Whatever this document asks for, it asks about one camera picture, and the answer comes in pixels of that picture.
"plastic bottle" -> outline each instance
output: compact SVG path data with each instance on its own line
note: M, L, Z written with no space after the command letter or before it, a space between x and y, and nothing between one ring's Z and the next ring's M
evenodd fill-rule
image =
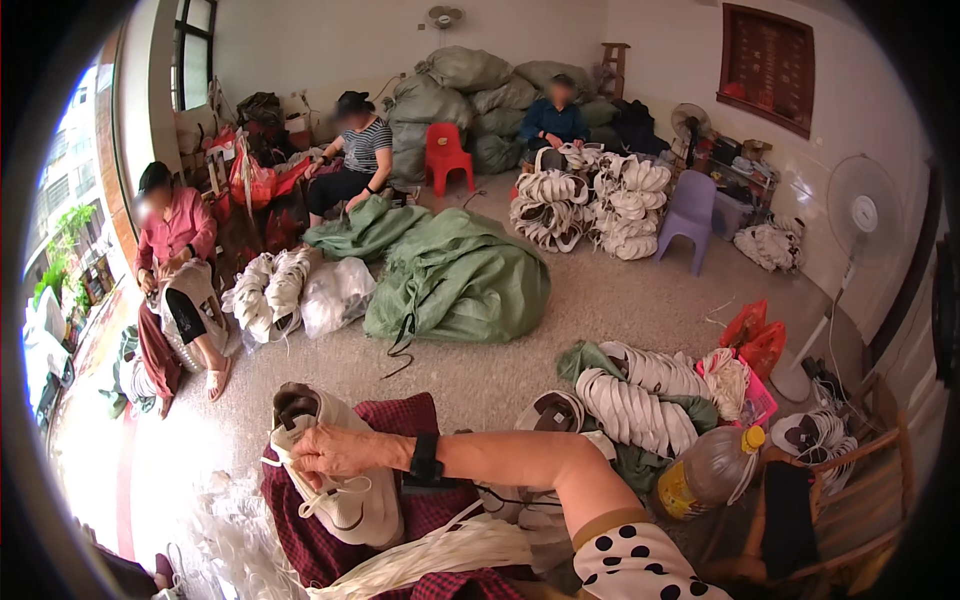
M654 507L664 516L690 520L733 503L754 476L765 440L758 426L743 430L726 425L708 431L660 475L651 494Z

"red wooden frame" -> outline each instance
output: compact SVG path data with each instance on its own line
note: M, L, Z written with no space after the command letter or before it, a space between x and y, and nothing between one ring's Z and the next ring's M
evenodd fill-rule
M764 108L758 104L733 98L723 93L724 87L731 82L731 62L733 58L733 21L739 15L749 15L754 18L760 18L769 21L780 28L789 27L800 32L805 40L805 50L802 61L804 62L804 86L801 88L800 112L803 118L802 123L798 123L783 115L777 114L772 110ZM717 89L716 100L721 104L746 110L751 114L776 123L781 127L792 131L793 133L810 139L810 122L813 118L813 89L815 80L814 48L813 48L813 28L800 21L795 21L785 16L774 14L772 12L761 11L751 7L740 6L736 4L724 3L723 5L723 62L720 70L720 85Z

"pink basket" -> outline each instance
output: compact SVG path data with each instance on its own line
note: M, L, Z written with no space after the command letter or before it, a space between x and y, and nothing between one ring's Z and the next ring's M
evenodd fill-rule
M737 356L736 359L747 368L750 372L750 385L747 386L747 393L744 398L744 408L743 412L747 414L753 414L754 421L747 425L747 427L753 427L754 425L762 425L774 413L777 412L777 401L774 400L773 396L770 396L770 392L767 392L767 387L763 385L763 382L760 381L760 378L756 376L754 370L750 368L750 365L747 364L747 361L743 360L742 356ZM696 365L697 374L701 377L704 376L704 361L700 361ZM733 422L720 419L718 421L720 425L735 425L737 427L743 428L743 424L739 420Z

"black smartwatch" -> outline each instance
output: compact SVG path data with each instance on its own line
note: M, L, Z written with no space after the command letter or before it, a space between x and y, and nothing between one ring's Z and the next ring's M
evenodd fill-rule
M417 436L414 456L410 459L410 474L422 483L437 483L444 476L444 464L437 460L437 440L440 436L421 433Z
M403 473L401 478L401 493L436 493L461 485L456 479L444 477L444 464L437 460L438 438L440 436L434 433L417 436L414 455L410 459L410 472Z

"speckled floor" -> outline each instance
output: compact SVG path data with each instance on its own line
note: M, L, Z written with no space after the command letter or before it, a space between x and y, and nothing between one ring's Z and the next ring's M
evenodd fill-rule
M478 189L486 196L473 197L468 207L507 223L514 180L516 173L478 178ZM428 190L423 196L422 204L443 208L463 205L469 193L456 182L442 201ZM54 422L52 462L71 511L97 530L100 543L116 550L122 540L132 540L123 554L152 566L154 553L168 541L179 542L187 553L181 520L213 471L236 477L258 468L270 429L271 398L285 381L323 387L351 405L426 391L436 401L445 433L507 429L541 392L572 390L554 373L554 360L579 339L620 340L702 356L715 348L722 330L706 321L709 311L732 300L712 315L727 322L743 303L766 298L768 320L784 321L787 345L798 350L828 303L805 276L768 274L718 238L711 241L699 277L689 274L692 254L692 246L679 238L661 264L609 258L588 243L571 254L547 254L553 293L537 330L497 346L415 342L410 347L413 365L385 381L380 377L397 367L396 359L386 355L390 342L365 338L362 324L355 322L319 340L298 331L289 347L280 342L251 355L240 348L220 401L202 399L204 380L191 375L167 420L160 421L156 411L148 413L136 420L132 433L123 417L109 420L103 401L92 395L95 388L80 382ZM135 318L131 311L117 314ZM811 354L823 355L826 337ZM858 380L863 347L842 313L833 344L844 379ZM780 407L782 413L797 410L785 400ZM132 460L129 491L117 488L121 455ZM124 501L129 501L129 518L118 520ZM671 527L670 533L691 554L699 554L707 534L705 525Z

